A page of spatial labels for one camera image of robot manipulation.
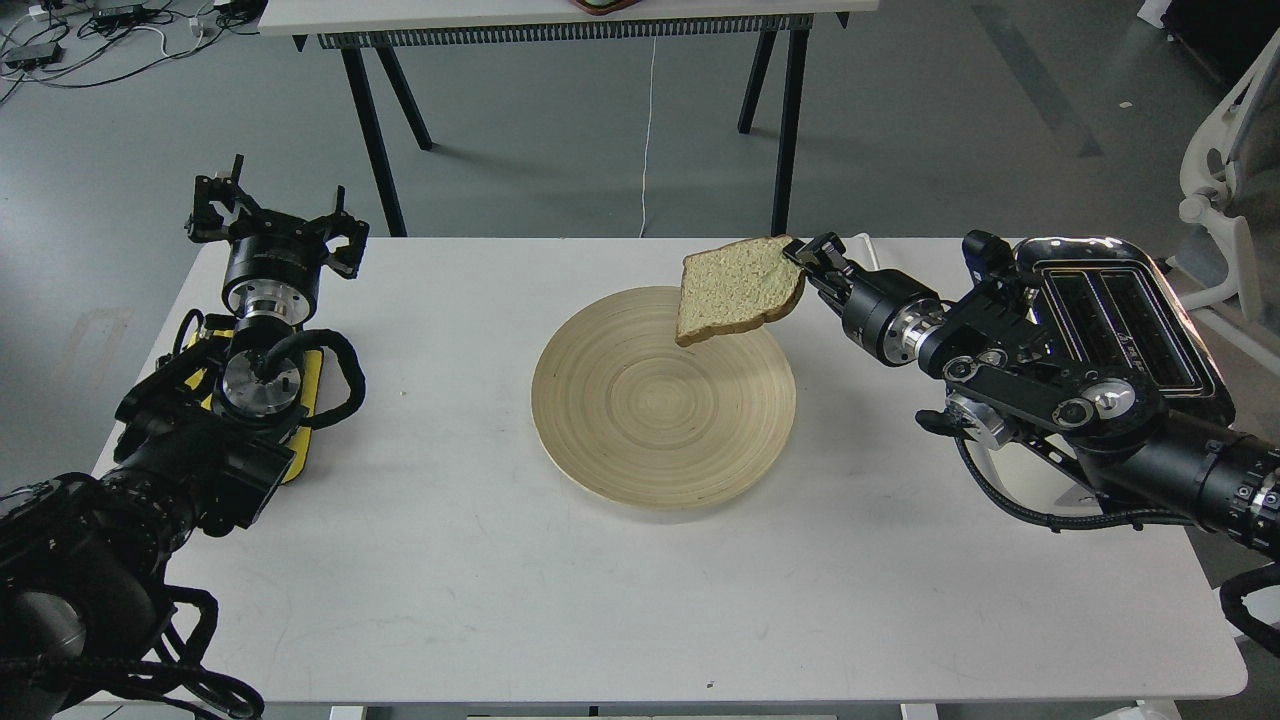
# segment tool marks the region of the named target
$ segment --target white bread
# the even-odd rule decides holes
[[[745,333],[785,318],[804,292],[800,268],[782,255],[791,240],[742,240],[685,258],[676,345]]]

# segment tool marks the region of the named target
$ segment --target table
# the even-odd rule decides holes
[[[1245,669],[1184,532],[1055,536],[1010,519],[951,441],[942,388],[855,347],[815,296],[769,325],[795,427],[751,491],[698,512],[563,478],[529,406],[538,357],[605,295],[677,284],[726,240],[383,238],[326,273],[311,327],[369,397],[319,432],[248,530],[192,538],[169,582],[211,591],[206,666],[274,702],[964,702],[1219,697]],[[884,266],[965,291],[959,240],[879,240]],[[859,259],[861,247],[852,247]],[[152,356],[218,302],[201,250]],[[337,373],[321,405],[343,396]],[[109,468],[104,452],[96,473]]]
[[[739,132],[745,135],[751,131],[774,38],[780,31],[787,31],[791,41],[771,222],[771,234],[782,234],[791,205],[800,99],[814,14],[837,13],[841,23],[847,24],[850,12],[874,10],[878,5],[879,0],[645,0],[604,17],[594,17],[568,0],[273,0],[262,14],[259,29],[262,35],[293,36],[300,51],[306,36],[316,33],[323,47],[342,51],[388,232],[397,237],[408,232],[361,49],[372,47],[376,51],[419,147],[431,150],[434,141],[396,58],[397,46],[759,32],[737,122]]]

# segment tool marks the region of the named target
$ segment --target concrete floor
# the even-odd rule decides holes
[[[818,18],[790,231],[1107,233],[1153,255],[1172,252],[1188,232],[1176,218],[1178,167],[1222,90],[1162,32],[1135,19],[1138,5],[884,0],[879,12],[855,15],[849,29]],[[0,3],[0,26],[20,12]],[[172,26],[169,36],[170,51],[193,42],[184,24]],[[750,36],[658,41],[649,236],[768,229],[782,45],[756,131],[739,136],[733,124],[753,47]],[[78,51],[69,59],[83,56],[83,46]],[[138,33],[74,77],[109,78],[157,51],[154,33]],[[635,236],[652,51],[648,40],[403,50],[440,143],[431,154],[413,145],[372,63],[410,232]],[[195,258],[182,231],[195,174],[225,169],[242,152],[243,184],[264,205],[319,215],[343,183],[348,209],[371,222],[375,236],[385,232],[339,55],[314,42],[298,54],[285,38],[225,37],[106,87],[23,86],[0,106],[0,149],[5,488],[92,466],[115,404]],[[1280,437],[1266,407],[1275,400],[1274,378],[1222,354],[1233,354],[1228,347],[1219,357],[1231,387],[1251,388],[1236,391],[1254,404],[1242,402],[1248,421]],[[1211,577],[1257,562],[1229,543],[1199,544]],[[1184,717],[1271,717],[1280,662],[1256,650],[1247,646],[1252,682],[1244,694],[1181,703]],[[111,707],[61,717],[97,719]],[[1092,717],[1112,708],[966,705],[943,706],[941,716]],[[841,717],[897,712],[831,710]],[[278,707],[268,717],[324,712]],[[397,708],[393,716],[465,712]],[[178,716],[128,707],[114,717]]]

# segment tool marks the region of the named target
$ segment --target round plate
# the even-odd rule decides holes
[[[676,345],[678,287],[599,300],[564,323],[534,372],[552,461],[611,500],[678,510],[723,502],[769,469],[796,386],[764,328]]]

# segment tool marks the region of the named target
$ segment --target chair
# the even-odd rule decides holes
[[[1280,374],[1280,355],[1212,309],[1236,299],[1245,325],[1280,337],[1280,297],[1262,272],[1280,268],[1280,31],[1192,137],[1183,156],[1178,214],[1208,233],[1169,261],[1206,287],[1181,296],[1197,319]],[[1254,237],[1260,243],[1254,243]]]

